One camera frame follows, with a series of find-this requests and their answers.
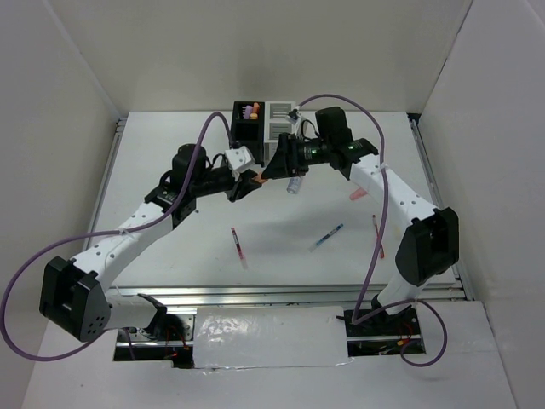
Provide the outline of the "pink purple highlighter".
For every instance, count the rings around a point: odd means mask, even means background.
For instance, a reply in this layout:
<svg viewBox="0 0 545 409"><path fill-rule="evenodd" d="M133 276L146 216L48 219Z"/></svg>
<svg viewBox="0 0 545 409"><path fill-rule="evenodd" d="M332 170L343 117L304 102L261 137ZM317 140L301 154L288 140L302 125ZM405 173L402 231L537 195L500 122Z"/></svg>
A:
<svg viewBox="0 0 545 409"><path fill-rule="evenodd" d="M251 105L246 105L243 109L243 119L250 119L252 112L253 107Z"/></svg>

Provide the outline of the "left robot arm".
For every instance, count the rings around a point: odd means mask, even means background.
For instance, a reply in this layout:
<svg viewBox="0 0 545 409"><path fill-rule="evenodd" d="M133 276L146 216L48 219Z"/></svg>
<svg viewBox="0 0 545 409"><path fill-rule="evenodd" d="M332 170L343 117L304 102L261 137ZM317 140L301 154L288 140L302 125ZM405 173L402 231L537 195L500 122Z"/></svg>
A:
<svg viewBox="0 0 545 409"><path fill-rule="evenodd" d="M82 343L109 329L137 328L150 340L164 336L169 315L161 302L141 293L107 291L132 261L195 211L197 199L224 193L234 202L260 188L247 147L228 149L220 157L214 168L203 147L181 146L170 170L114 234L69 260L57 256L47 263L40 313Z"/></svg>

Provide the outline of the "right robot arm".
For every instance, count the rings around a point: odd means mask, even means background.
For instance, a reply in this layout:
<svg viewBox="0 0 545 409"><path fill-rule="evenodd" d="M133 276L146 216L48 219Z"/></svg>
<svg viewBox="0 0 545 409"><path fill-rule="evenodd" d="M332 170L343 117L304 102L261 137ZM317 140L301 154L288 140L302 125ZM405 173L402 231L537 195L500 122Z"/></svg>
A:
<svg viewBox="0 0 545 409"><path fill-rule="evenodd" d="M381 202L380 233L389 218L399 223L403 236L394 258L396 270L373 298L368 315L376 331L392 333L401 323L401 313L428 281L458 262L458 215L414 191L387 166L381 147L365 138L354 139L340 107L319 110L315 117L317 137L307 140L297 134L281 134L262 176L273 180L304 176L311 166L328 164Z"/></svg>

